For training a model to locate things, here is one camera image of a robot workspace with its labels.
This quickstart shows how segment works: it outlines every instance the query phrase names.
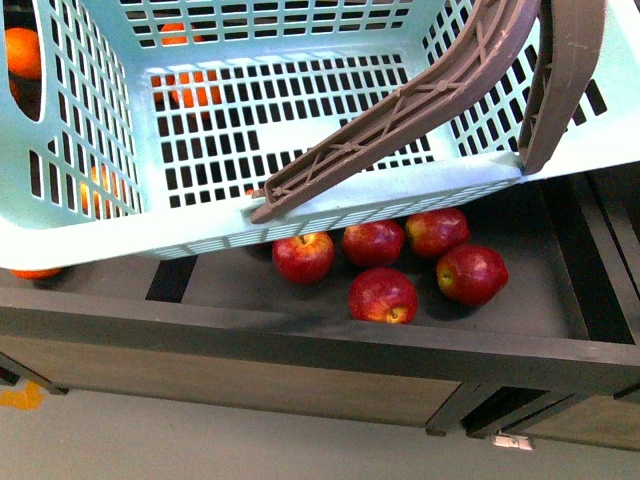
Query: basket grid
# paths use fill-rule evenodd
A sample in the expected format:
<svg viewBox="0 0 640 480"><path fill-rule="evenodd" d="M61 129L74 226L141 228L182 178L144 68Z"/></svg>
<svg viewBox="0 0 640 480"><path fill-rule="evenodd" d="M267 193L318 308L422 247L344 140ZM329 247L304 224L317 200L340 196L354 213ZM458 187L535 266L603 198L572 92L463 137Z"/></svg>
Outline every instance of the basket grid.
<svg viewBox="0 0 640 480"><path fill-rule="evenodd" d="M154 104L171 207L235 198L262 187L269 175L313 145L287 136L290 129L320 126L329 134L408 81L399 53L328 55L194 70L204 80L196 86L179 85L180 74L151 74L147 97ZM209 100L204 107L185 108L170 95L203 85L219 89L221 105ZM286 148L296 142L300 148ZM371 169L429 161L433 156L425 136Z"/></svg>
<svg viewBox="0 0 640 480"><path fill-rule="evenodd" d="M429 65L449 48L466 22L472 0L447 1L436 21L422 39ZM518 151L517 136L527 105L537 56L539 27L536 24L529 40L511 68L483 99L449 122L458 152L463 157L498 150ZM597 82L592 79L576 108L568 129L583 125L604 114L606 103Z"/></svg>
<svg viewBox="0 0 640 480"><path fill-rule="evenodd" d="M140 213L124 67L83 5L49 6L42 13L49 14L56 81L47 88L60 122L46 149L29 152L32 193L83 218ZM81 201L83 189L95 202Z"/></svg>
<svg viewBox="0 0 640 480"><path fill-rule="evenodd" d="M399 29L411 3L316 0L189 5L174 0L120 0L145 49L162 47L162 39L172 35L162 32L167 23L182 23L188 44Z"/></svg>

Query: red apple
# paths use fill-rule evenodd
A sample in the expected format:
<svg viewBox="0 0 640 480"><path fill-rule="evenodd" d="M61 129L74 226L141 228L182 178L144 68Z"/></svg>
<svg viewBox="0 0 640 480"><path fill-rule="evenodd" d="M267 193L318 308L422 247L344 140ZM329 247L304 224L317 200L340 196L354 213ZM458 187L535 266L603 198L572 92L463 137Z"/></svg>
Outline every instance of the red apple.
<svg viewBox="0 0 640 480"><path fill-rule="evenodd" d="M393 268L373 268L356 277L349 289L349 312L356 320L409 323L418 310L411 281Z"/></svg>
<svg viewBox="0 0 640 480"><path fill-rule="evenodd" d="M436 259L453 247L467 243L467 217L457 208L443 208L411 215L405 225L411 251L422 258Z"/></svg>
<svg viewBox="0 0 640 480"><path fill-rule="evenodd" d="M331 269L333 240L326 232L308 233L273 242L273 263L283 278L303 285L315 283Z"/></svg>
<svg viewBox="0 0 640 480"><path fill-rule="evenodd" d="M358 267L388 267L400 256L404 230L393 220L347 227L342 236L342 253Z"/></svg>
<svg viewBox="0 0 640 480"><path fill-rule="evenodd" d="M436 266L438 286L452 300L468 306L484 305L509 281L509 272L495 250L459 245Z"/></svg>

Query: gray floor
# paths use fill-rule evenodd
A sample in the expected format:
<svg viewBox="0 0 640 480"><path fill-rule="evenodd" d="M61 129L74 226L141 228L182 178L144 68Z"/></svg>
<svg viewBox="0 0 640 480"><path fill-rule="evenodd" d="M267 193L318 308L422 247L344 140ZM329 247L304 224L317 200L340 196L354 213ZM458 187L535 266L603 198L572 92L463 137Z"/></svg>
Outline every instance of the gray floor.
<svg viewBox="0 0 640 480"><path fill-rule="evenodd" d="M7 480L640 477L640 455L631 452L549 441L519 452L461 431L432 438L412 428L94 392L47 395L37 411L0 408L0 421Z"/></svg>

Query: produce display bin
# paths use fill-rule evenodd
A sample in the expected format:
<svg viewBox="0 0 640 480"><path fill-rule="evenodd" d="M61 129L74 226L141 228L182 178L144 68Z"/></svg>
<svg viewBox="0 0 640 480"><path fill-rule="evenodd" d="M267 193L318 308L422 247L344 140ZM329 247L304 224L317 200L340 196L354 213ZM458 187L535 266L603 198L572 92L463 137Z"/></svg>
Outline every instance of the produce display bin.
<svg viewBox="0 0 640 480"><path fill-rule="evenodd" d="M481 308L446 300L434 265L409 251L395 266L418 290L410 325L349 318L359 270L339 250L329 275L306 287L285 283L261 246L169 261L129 256L45 282L0 271L0 352L57 389L438 434L505 389L559 401L637 384L638 317L610 275L617 249L599 250L613 238L587 177L516 185L461 208L472 241L501 252L511 273Z"/></svg>
<svg viewBox="0 0 640 480"><path fill-rule="evenodd" d="M612 279L615 296L630 319L638 343L640 300L640 210L637 164L588 175L609 235L597 248ZM640 451L640 383L614 395L501 389L463 420L475 437L504 433Z"/></svg>
<svg viewBox="0 0 640 480"><path fill-rule="evenodd" d="M35 120L0 73L0 265L179 258L463 204L529 180L637 160L640 15L630 0L610 0L593 79L540 173L526 174L515 153L539 53L534 25L512 68L469 110L371 171L265 224L251 222L264 200L249 198L248 189L400 95L398 87L455 45L473 4L35 0L44 58ZM0 30L13 26L5 10ZM167 24L184 31L163 31ZM170 40L176 36L186 43ZM3 44L0 72L5 67ZM198 83L207 102L191 108L184 92ZM106 172L105 182L92 180L93 168ZM83 191L97 202L85 208Z"/></svg>

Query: cabinet leg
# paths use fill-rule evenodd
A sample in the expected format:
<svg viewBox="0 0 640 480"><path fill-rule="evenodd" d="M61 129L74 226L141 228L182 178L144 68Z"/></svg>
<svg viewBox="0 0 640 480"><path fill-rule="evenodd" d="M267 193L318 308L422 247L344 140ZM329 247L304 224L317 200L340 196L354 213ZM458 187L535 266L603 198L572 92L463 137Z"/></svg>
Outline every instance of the cabinet leg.
<svg viewBox="0 0 640 480"><path fill-rule="evenodd" d="M0 385L14 386L20 377L9 370L0 367Z"/></svg>
<svg viewBox="0 0 640 480"><path fill-rule="evenodd" d="M447 399L426 424L426 433L434 437L444 437L451 428L493 395L499 387L463 383Z"/></svg>
<svg viewBox="0 0 640 480"><path fill-rule="evenodd" d="M2 371L6 371L14 375L15 377L24 377L27 380L31 380L33 383L40 385L51 395L66 395L69 391L66 388L56 387L46 378L38 375L33 370L28 369L24 365L16 362L15 360L7 357L3 353L0 353L0 377L2 376Z"/></svg>

